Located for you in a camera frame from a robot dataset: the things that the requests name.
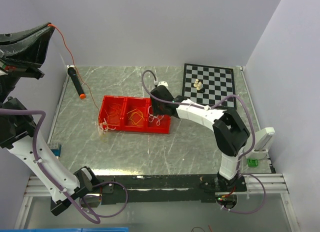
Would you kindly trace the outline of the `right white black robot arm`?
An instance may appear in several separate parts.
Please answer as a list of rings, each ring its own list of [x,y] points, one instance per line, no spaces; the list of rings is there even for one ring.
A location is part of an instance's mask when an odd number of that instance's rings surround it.
[[[238,179],[240,152],[247,144],[250,132],[235,109],[219,110],[194,103],[190,99],[173,97],[166,86],[157,85],[150,92],[155,115],[167,115],[189,120],[210,129],[222,153],[217,174],[219,188],[230,191]]]

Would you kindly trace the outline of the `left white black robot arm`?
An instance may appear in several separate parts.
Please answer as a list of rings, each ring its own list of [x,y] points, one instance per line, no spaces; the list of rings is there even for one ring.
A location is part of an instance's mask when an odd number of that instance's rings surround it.
[[[45,142],[40,127],[46,113],[28,110],[9,94],[20,78],[40,79],[55,26],[47,22],[0,36],[0,146],[24,162],[42,181],[51,195],[50,211],[58,216],[78,198],[95,192],[99,181],[84,166],[71,173]]]

